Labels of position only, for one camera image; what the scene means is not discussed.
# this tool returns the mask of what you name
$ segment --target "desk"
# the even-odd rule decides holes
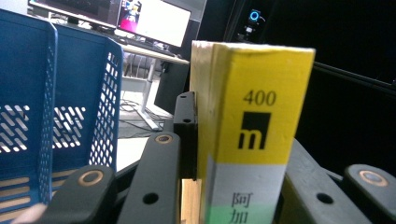
[[[160,128],[152,121],[150,116],[146,113],[146,106],[149,99],[149,92],[151,90],[152,78],[155,71],[155,64],[161,60],[169,63],[181,63],[181,64],[189,64],[189,61],[179,59],[178,57],[172,57],[165,54],[161,54],[148,49],[141,49],[132,45],[121,45],[124,52],[138,54],[141,56],[150,57],[153,60],[151,61],[149,70],[148,70],[148,78],[146,79],[145,87],[143,89],[143,101],[141,106],[137,109],[137,113],[139,116],[147,123],[147,125],[151,128],[151,130],[158,131]],[[134,90],[134,78],[123,77],[122,78],[122,89],[125,91],[133,91]]]

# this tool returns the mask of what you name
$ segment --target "blue plastic crate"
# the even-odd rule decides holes
[[[0,223],[48,203],[57,32],[0,9]]]
[[[123,52],[107,37],[55,27],[58,73],[52,177],[57,189],[84,165],[116,170]]]

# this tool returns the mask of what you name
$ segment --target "glowing blue ring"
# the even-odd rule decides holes
[[[256,12],[256,11],[253,11],[253,12],[250,13],[250,19],[253,20],[253,21],[258,20],[259,17],[260,17],[260,15],[259,15],[259,13]]]

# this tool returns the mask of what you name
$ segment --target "black letter m logo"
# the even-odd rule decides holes
[[[271,113],[245,112],[238,148],[264,149]]]

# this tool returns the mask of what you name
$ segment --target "monitor screen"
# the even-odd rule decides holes
[[[29,0],[29,6],[116,28],[120,0]]]
[[[121,0],[118,29],[181,47],[190,14],[160,0]]]

